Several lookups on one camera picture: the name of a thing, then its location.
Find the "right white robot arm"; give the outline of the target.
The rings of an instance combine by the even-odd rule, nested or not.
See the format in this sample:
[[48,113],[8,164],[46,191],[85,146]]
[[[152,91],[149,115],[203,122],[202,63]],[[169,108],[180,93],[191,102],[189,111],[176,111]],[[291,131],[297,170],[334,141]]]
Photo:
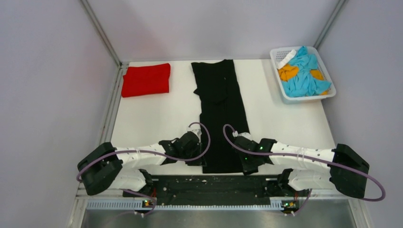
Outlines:
[[357,199],[365,196],[366,177],[333,165],[341,164],[365,174],[369,172],[370,165],[348,145],[338,144],[334,149],[309,149],[267,138],[255,142],[249,133],[239,134],[234,144],[246,173],[263,164],[284,168],[278,188],[285,196],[307,189],[338,190]]

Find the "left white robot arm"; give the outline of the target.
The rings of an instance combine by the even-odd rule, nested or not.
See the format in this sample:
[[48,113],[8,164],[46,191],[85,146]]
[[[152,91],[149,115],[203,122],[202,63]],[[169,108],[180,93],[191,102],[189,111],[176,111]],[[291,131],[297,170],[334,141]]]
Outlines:
[[105,142],[77,165],[78,181],[89,196],[106,190],[130,190],[140,196],[151,196],[154,183],[146,166],[162,166],[185,162],[188,166],[203,166],[205,150],[200,129],[190,130],[182,137],[162,140],[138,148],[118,148]]

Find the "black t shirt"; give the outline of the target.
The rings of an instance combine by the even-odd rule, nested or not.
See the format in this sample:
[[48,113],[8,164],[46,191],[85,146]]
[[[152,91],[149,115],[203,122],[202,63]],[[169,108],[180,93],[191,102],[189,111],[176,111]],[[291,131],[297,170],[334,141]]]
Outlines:
[[205,125],[201,141],[210,142],[203,158],[206,174],[240,173],[241,159],[223,134],[223,126],[230,124],[241,133],[249,132],[245,108],[237,81],[233,60],[217,63],[191,64],[197,88],[194,93],[201,101],[200,123]]

